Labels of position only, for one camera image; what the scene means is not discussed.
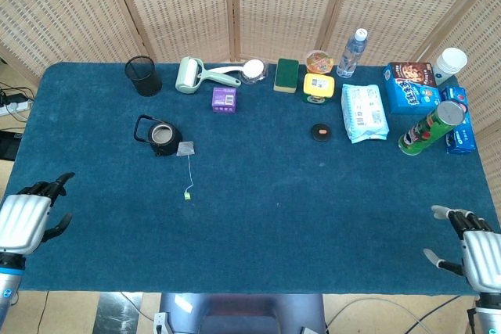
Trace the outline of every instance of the robotic arm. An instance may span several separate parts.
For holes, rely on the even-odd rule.
[[[460,238],[463,264],[455,264],[425,249],[424,255],[437,268],[466,277],[479,293],[475,308],[468,310],[472,334],[474,315],[478,314],[481,333],[501,334],[501,234],[496,234],[483,218],[462,209],[434,205],[434,217],[448,219]]]
[[[0,329],[23,278],[25,256],[70,224],[72,216],[65,214],[56,227],[45,230],[54,202],[66,195],[64,184],[73,176],[70,172],[54,182],[40,181],[21,189],[8,196],[0,209]]]

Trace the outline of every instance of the blue felt surface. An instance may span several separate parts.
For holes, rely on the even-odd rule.
[[[419,117],[388,111],[386,142],[352,145],[344,130],[343,82],[378,84],[387,110],[382,67],[336,77],[334,103],[316,106],[300,90],[274,92],[270,66],[266,82],[238,89],[234,115],[211,112],[211,82],[176,92],[177,65],[159,65],[164,88],[149,98],[123,69],[59,63],[45,72],[8,192],[74,171],[50,224],[67,211],[74,218],[29,256],[23,289],[471,293],[421,250],[460,259],[434,203],[498,228],[478,154],[448,156],[440,141],[406,156],[397,139]],[[155,157],[132,138],[141,113],[195,142],[191,201],[186,157]],[[329,142],[310,137],[319,122],[331,127]]]

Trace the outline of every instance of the small purple box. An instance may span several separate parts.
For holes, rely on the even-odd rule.
[[[235,113],[236,89],[214,88],[212,91],[212,111],[215,113]]]

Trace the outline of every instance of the water bottle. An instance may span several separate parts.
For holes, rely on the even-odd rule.
[[[352,76],[366,46],[367,31],[365,29],[357,29],[355,34],[348,39],[344,48],[343,56],[336,69],[337,76],[344,78]]]

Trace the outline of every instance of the green sponge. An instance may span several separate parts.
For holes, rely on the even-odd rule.
[[[276,65],[275,84],[273,90],[284,93],[295,93],[297,87],[297,73],[299,62],[297,60],[280,58]]]

